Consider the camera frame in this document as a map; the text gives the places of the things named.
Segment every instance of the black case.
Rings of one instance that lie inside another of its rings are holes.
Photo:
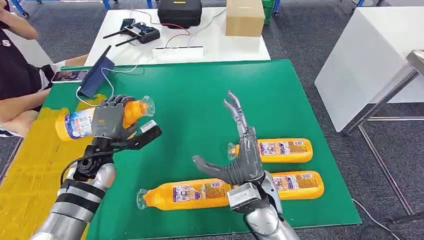
[[[161,24],[176,24],[185,29],[199,26],[202,16],[201,0],[160,0],[157,16]]]

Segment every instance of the black t-shirt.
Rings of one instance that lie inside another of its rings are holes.
[[[10,11],[6,1],[4,8]],[[0,100],[34,94],[41,88],[40,69],[28,64],[3,29],[0,21]]]

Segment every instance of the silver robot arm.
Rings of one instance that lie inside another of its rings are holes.
[[[276,185],[269,172],[262,169],[255,129],[246,122],[238,98],[228,91],[232,102],[224,100],[231,112],[238,136],[240,151],[228,166],[218,166],[193,156],[197,169],[214,178],[236,186],[227,192],[230,209],[243,214],[253,236],[258,240],[300,240],[282,217],[283,208]]]
[[[128,138],[137,124],[123,128],[124,106],[133,100],[114,95],[96,107],[91,124],[94,139],[83,157],[63,170],[56,202],[31,240],[80,240],[115,180],[113,155],[123,150],[140,150],[162,134],[155,121],[150,120],[141,127],[141,134]]]
[[[98,169],[94,180],[82,182],[73,178],[77,165],[75,162],[70,167],[48,217],[31,240],[81,239],[87,223],[114,182],[116,169],[113,163],[106,163]]]

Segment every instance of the gray carpet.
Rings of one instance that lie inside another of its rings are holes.
[[[314,80],[351,17],[350,0],[283,0],[280,14],[263,30],[263,37],[273,59],[290,59],[299,76],[315,116],[327,139],[344,181],[353,198],[361,202],[374,218],[400,237],[424,239],[424,220],[393,225],[390,218],[405,211],[385,179],[379,165],[359,131],[351,136],[336,133]],[[205,0],[207,7],[225,2]],[[54,62],[89,52],[106,11],[98,3],[25,2],[31,14],[29,22],[39,32],[39,43]],[[142,0],[121,0],[113,9],[146,8]],[[380,115],[424,116],[422,104],[392,104]],[[420,122],[367,123],[365,129],[385,159],[387,167],[415,210],[424,209],[424,125]],[[0,139],[0,168],[16,142]],[[391,240],[386,231],[376,227],[358,208],[363,224],[354,226],[298,229],[302,240]],[[253,239],[250,234],[201,237],[204,240]]]

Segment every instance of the orange bottle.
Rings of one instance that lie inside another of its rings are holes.
[[[55,123],[59,138],[62,141],[69,141],[90,136],[95,109],[95,107],[92,107],[59,116]],[[122,126],[126,129],[139,118],[143,116],[152,117],[154,114],[155,103],[149,96],[144,96],[141,100],[127,102],[124,108]]]
[[[316,199],[324,193],[324,184],[316,171],[271,173],[280,200]],[[140,189],[139,209],[184,210],[224,207],[229,204],[231,186],[217,178],[169,182],[152,190]]]
[[[305,138],[258,139],[257,146],[262,163],[306,163],[313,155],[311,142]],[[228,143],[228,159],[235,159],[239,148]]]

